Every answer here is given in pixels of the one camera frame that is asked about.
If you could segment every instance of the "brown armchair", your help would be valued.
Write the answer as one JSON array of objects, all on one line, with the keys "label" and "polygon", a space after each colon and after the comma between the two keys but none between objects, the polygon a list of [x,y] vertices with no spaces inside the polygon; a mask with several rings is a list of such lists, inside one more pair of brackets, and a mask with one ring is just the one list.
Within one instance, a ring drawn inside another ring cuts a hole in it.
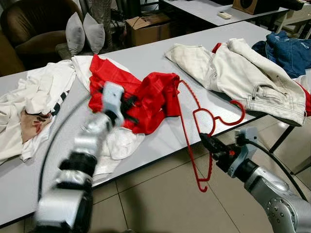
[{"label": "brown armchair", "polygon": [[4,10],[0,24],[26,69],[33,69],[61,60],[55,46],[66,42],[74,12],[81,16],[72,0],[20,0]]}]

